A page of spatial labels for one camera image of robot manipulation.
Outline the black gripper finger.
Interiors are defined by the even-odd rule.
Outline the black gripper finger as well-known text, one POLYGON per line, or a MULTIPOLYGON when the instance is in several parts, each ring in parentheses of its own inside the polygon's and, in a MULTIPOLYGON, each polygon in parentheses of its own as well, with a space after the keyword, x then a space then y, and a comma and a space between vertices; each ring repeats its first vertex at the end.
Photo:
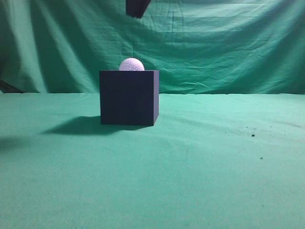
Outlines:
POLYGON ((126 15, 133 18, 142 18, 151 0, 126 0, 126 15))

